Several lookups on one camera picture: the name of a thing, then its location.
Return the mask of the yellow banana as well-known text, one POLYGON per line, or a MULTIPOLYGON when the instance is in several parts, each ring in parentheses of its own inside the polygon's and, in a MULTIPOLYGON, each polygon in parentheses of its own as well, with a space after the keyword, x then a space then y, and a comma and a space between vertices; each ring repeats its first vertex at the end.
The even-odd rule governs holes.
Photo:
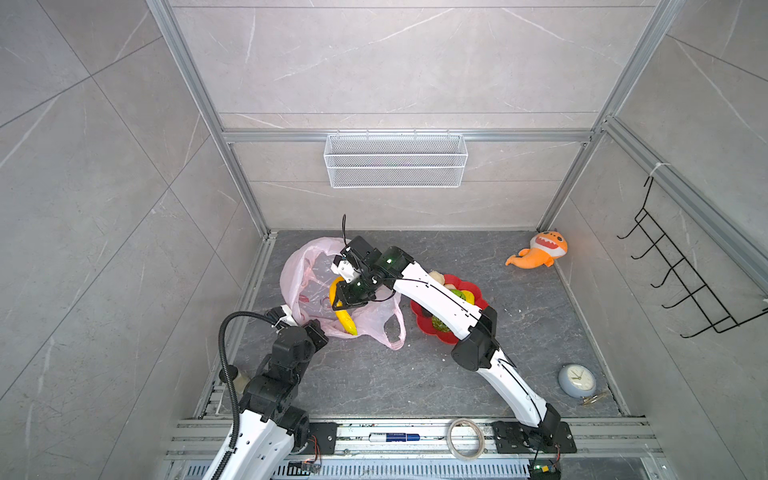
POLYGON ((344 331, 349 335, 357 336, 358 330, 354 320, 352 319, 348 311, 342 308, 342 302, 337 298, 338 286, 340 283, 343 283, 343 282, 344 282, 344 279, 341 276, 339 276, 330 284, 329 300, 331 304, 331 309, 335 313, 344 331))

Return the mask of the pink plastic bag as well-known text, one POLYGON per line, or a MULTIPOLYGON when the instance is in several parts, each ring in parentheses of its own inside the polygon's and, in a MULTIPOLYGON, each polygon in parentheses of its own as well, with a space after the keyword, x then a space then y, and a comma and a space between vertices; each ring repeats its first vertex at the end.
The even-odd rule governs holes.
POLYGON ((352 340, 369 336, 391 350, 401 349, 406 340, 401 295, 382 286, 376 300, 350 310, 354 335, 346 332, 331 308, 331 284, 338 278, 332 272, 334 257, 344 246, 340 237, 320 237, 307 242, 285 262, 280 275, 284 303, 300 324, 317 319, 328 337, 352 340))

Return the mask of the beige round fruit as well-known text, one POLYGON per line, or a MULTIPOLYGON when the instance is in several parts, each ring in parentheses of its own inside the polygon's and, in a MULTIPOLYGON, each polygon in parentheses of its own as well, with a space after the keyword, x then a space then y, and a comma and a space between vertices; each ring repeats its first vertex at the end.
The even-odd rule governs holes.
POLYGON ((436 282, 438 282, 440 285, 445 285, 446 284, 445 276, 443 274, 437 272, 437 271, 431 271, 429 273, 429 276, 432 279, 434 279, 436 282))

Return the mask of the green bumpy fruit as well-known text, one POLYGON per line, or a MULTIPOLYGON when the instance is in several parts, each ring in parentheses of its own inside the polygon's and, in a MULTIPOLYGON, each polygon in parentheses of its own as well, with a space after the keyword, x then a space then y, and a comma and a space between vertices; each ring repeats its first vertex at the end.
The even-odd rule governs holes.
POLYGON ((431 317, 431 324, 436 331, 439 332, 451 332, 451 329, 439 320, 436 316, 431 317))

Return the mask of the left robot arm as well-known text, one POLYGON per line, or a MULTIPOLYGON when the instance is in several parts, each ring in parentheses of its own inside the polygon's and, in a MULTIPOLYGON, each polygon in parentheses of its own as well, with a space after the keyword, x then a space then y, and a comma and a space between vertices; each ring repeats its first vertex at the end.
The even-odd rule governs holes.
POLYGON ((233 414, 232 427, 207 470, 207 479, 269 479, 279 464, 309 440, 309 417, 292 405, 314 354, 328 343, 320 322, 281 328, 272 351, 238 393, 229 364, 225 334, 234 314, 219 331, 221 373, 233 414))

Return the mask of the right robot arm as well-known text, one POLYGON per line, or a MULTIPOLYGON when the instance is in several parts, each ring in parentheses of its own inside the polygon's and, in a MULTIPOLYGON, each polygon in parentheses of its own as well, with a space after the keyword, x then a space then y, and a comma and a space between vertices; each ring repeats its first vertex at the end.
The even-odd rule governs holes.
POLYGON ((404 250, 381 252, 357 236, 345 244, 331 270, 343 279, 331 295, 334 310, 363 307, 386 287, 410 298, 436 316, 458 343, 451 356, 462 368, 481 375, 513 411, 531 448, 554 444, 561 416, 517 372, 496 339, 497 312, 470 304, 431 277, 404 250))

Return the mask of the blue white marker pen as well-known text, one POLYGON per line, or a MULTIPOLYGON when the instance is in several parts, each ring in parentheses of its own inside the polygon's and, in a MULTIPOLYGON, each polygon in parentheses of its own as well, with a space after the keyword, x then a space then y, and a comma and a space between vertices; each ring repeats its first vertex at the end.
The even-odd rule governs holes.
POLYGON ((407 442, 419 442, 421 437, 415 433, 404 432, 386 432, 386 433, 371 433, 368 436, 368 440, 372 443, 407 443, 407 442))

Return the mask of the white tape roll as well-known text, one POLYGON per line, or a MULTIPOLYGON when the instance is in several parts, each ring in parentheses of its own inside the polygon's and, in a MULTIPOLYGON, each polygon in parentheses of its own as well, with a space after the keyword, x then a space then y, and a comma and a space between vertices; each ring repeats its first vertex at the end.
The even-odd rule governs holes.
POLYGON ((483 430, 469 418, 452 420, 446 430, 445 442, 449 453, 462 462, 476 461, 486 451, 483 430))

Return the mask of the orange shark plush toy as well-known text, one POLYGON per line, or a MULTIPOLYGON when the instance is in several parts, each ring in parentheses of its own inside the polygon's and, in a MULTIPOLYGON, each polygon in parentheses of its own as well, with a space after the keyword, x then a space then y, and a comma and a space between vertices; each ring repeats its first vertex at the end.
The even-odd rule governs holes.
POLYGON ((528 248, 520 250, 517 255, 510 256, 505 261, 505 265, 526 270, 541 266, 552 267, 555 260, 565 256, 567 252, 568 244, 561 233, 544 231, 530 240, 528 248))

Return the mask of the small grey alarm clock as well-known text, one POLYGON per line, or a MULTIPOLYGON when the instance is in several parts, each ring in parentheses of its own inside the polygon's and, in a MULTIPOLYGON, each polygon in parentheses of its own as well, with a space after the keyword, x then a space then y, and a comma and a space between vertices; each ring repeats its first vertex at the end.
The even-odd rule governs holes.
POLYGON ((597 391, 597 378, 586 366, 576 363, 564 365, 558 373, 561 389, 572 398, 587 398, 597 391))

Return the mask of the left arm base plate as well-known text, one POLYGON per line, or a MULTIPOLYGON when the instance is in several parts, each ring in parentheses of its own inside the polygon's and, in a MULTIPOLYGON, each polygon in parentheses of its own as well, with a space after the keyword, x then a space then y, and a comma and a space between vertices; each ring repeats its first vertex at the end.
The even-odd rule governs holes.
POLYGON ((322 456, 333 455, 336 449, 339 424, 335 422, 310 422, 305 443, 299 450, 302 455, 314 456, 315 449, 322 456))

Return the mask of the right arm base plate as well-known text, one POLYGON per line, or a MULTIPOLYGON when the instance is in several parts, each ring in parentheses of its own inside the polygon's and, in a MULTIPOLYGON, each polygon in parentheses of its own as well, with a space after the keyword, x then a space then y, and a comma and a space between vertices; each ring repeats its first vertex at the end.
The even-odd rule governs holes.
POLYGON ((543 433, 538 428, 512 421, 495 421, 491 428, 496 451, 500 454, 577 452, 570 425, 566 422, 560 422, 553 433, 543 433))

